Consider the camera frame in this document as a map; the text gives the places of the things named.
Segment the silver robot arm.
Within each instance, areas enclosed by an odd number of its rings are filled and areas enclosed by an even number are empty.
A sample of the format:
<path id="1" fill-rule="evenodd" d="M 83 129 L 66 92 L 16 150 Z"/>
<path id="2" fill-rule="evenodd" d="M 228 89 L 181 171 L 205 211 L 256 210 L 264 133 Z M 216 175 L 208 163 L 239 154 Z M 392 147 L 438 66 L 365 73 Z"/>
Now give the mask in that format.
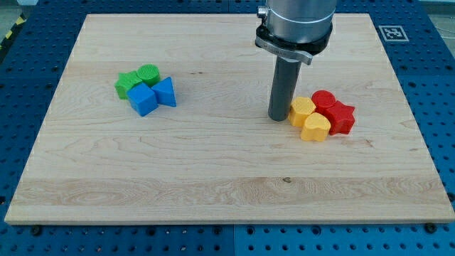
<path id="1" fill-rule="evenodd" d="M 310 43 L 330 33 L 336 0 L 266 0 L 257 17 L 275 37 L 291 43 Z"/>

